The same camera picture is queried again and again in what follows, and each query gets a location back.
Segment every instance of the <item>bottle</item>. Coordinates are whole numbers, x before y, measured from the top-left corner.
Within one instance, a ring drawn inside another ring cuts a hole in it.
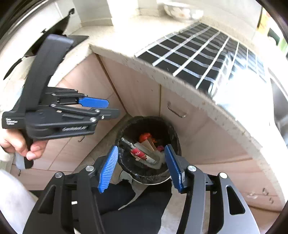
[[[121,142],[124,143],[130,149],[130,152],[132,154],[136,155],[137,157],[141,158],[142,160],[145,160],[146,162],[150,163],[151,165],[154,165],[157,163],[156,160],[149,157],[147,154],[145,154],[143,151],[138,149],[136,146],[134,146],[131,142],[129,142],[124,137],[121,138]]]

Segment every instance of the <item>triangular cutout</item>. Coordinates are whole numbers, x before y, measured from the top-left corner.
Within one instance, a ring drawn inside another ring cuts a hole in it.
[[[53,213],[55,190],[56,190],[55,185],[49,188],[41,204],[39,205],[38,213],[40,214],[52,214]]]
[[[229,212],[231,215],[244,214],[245,209],[232,187],[227,186]]]

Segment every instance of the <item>black pants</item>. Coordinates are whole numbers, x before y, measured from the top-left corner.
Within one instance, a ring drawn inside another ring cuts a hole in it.
[[[106,234],[157,234],[161,217],[172,196],[171,186],[171,180],[148,186],[134,202],[121,210],[118,209],[135,196],[127,180],[110,184],[102,194],[97,191],[98,208]],[[77,205],[72,207],[74,227],[81,232],[77,221]]]

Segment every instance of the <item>floral bowl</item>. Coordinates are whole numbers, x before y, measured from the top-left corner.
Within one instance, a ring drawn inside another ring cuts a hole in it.
[[[199,20],[204,13],[203,10],[178,2],[165,2],[164,10],[168,15],[180,21]]]

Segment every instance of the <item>human hand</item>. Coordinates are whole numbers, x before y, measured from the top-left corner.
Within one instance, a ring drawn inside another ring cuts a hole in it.
[[[15,153],[26,157],[28,160],[38,159],[44,153],[48,141],[36,141],[28,151],[25,139],[21,132],[17,129],[1,129],[0,146],[7,153]]]

